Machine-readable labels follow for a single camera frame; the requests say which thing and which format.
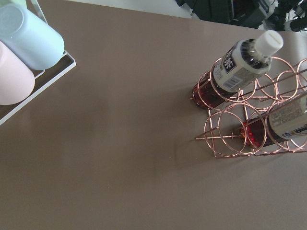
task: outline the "bottle cap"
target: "bottle cap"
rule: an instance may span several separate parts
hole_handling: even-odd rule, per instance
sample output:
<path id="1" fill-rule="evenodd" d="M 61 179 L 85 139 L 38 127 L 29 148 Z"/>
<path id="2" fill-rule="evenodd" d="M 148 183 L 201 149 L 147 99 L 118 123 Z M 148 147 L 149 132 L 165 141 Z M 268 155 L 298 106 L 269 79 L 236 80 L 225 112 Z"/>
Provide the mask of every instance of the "bottle cap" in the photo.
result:
<path id="1" fill-rule="evenodd" d="M 264 32 L 255 41 L 255 49 L 264 56 L 272 56 L 283 47 L 283 38 L 274 30 Z"/>

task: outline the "bottle bottom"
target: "bottle bottom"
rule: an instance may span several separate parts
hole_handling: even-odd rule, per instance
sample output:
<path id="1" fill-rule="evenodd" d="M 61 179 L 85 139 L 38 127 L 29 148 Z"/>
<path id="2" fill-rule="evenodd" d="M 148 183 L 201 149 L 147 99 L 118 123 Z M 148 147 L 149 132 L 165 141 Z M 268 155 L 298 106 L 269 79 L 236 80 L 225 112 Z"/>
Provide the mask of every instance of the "bottle bottom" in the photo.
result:
<path id="1" fill-rule="evenodd" d="M 280 142 L 284 142 L 284 141 L 288 141 L 284 138 L 281 138 L 280 136 L 278 136 L 273 129 L 271 128 L 269 122 L 268 122 L 268 126 L 267 129 L 269 130 L 270 134 L 272 135 L 272 137 L 274 138 L 274 140 L 278 143 Z M 263 143 L 263 139 L 264 139 L 264 127 L 263 127 L 263 123 L 261 120 L 255 121 L 254 123 L 246 126 L 246 133 L 248 135 L 249 138 L 247 138 L 247 145 L 249 145 L 252 148 L 259 148 L 261 146 L 261 144 Z M 240 135 L 242 140 L 245 140 L 245 132 L 244 129 L 241 128 L 240 131 Z M 275 144 L 272 139 L 269 137 L 268 133 L 267 133 L 267 139 L 264 143 L 264 147 L 265 146 L 269 146 L 269 145 L 273 145 Z"/>
<path id="2" fill-rule="evenodd" d="M 203 84 L 206 83 L 206 85 L 204 85 L 203 87 L 201 87 L 201 89 L 199 90 L 199 94 L 201 95 L 201 98 L 206 102 L 206 104 L 208 106 L 211 106 L 213 108 L 216 108 L 217 106 L 219 106 L 220 104 L 222 104 L 225 99 L 220 97 L 216 91 L 213 89 L 211 83 L 208 81 L 210 78 L 209 73 L 206 74 L 206 76 L 204 76 L 202 78 L 202 80 L 200 81 L 199 87 L 201 87 Z M 218 90 L 218 92 L 224 96 L 225 98 L 229 98 L 233 95 L 236 94 L 236 92 L 227 92 L 223 89 L 221 89 L 215 82 L 214 79 L 213 80 L 213 84 L 215 85 L 216 89 Z M 203 109 L 207 109 L 208 107 L 202 102 L 198 92 L 196 92 L 197 90 L 197 84 L 193 87 L 192 90 L 192 100 L 193 102 L 200 108 Z"/>

